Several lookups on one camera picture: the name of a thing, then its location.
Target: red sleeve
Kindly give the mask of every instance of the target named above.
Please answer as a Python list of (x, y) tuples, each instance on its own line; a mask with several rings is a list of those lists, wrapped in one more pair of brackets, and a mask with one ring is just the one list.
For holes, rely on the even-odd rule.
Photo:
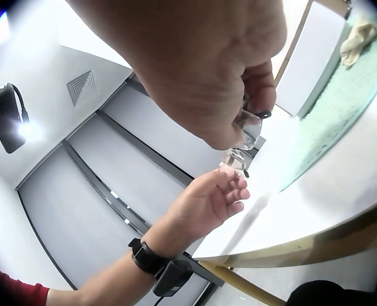
[(1, 271), (0, 284), (15, 300), (20, 300), (23, 305), (45, 306), (49, 288), (43, 287), (41, 284), (24, 284), (19, 280), (11, 279), (7, 274)]

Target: black wristband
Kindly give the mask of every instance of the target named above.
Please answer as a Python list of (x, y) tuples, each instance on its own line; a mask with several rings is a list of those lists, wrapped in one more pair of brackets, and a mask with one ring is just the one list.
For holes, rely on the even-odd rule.
[(133, 239), (129, 243), (132, 248), (132, 258), (134, 263), (144, 272), (157, 275), (168, 264), (170, 259), (156, 255), (146, 244), (140, 239)]

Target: hand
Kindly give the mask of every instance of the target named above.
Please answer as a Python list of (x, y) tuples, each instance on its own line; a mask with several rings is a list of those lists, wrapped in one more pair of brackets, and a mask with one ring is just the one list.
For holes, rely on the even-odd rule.
[(232, 170), (217, 169), (191, 182), (163, 216), (143, 236), (158, 255), (175, 257), (191, 243), (243, 210), (247, 183)]
[(244, 90), (249, 111), (272, 110), (270, 59), (286, 40), (282, 1), (69, 3), (133, 67), (159, 107), (211, 147), (241, 141), (232, 123)]

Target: air vent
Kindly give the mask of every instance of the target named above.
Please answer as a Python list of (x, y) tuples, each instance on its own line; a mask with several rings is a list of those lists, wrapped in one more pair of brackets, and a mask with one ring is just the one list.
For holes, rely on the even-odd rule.
[(73, 79), (66, 86), (68, 88), (69, 95), (71, 96), (72, 103), (76, 105), (84, 89), (96, 91), (96, 83), (92, 70), (89, 70), (88, 72)]

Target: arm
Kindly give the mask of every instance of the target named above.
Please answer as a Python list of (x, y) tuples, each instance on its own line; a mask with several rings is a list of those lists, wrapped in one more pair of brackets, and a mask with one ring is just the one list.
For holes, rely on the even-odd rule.
[[(184, 252), (190, 241), (179, 239), (172, 227), (169, 221), (160, 220), (143, 236), (142, 241), (159, 256), (175, 258)], [(140, 270), (129, 252), (88, 280), (80, 290), (50, 289), (46, 305), (134, 305), (154, 283), (154, 276)]]
[[(238, 200), (249, 197), (246, 182), (233, 172), (213, 171), (195, 179), (142, 237), (149, 248), (175, 258), (197, 239), (243, 209)], [(92, 277), (79, 290), (50, 290), (47, 306), (129, 306), (154, 285), (155, 278), (140, 270), (131, 253)]]
[(276, 99), (270, 58), (286, 40), (280, 0), (68, 0), (133, 67), (174, 121), (215, 149), (233, 147), (244, 89), (249, 111)]

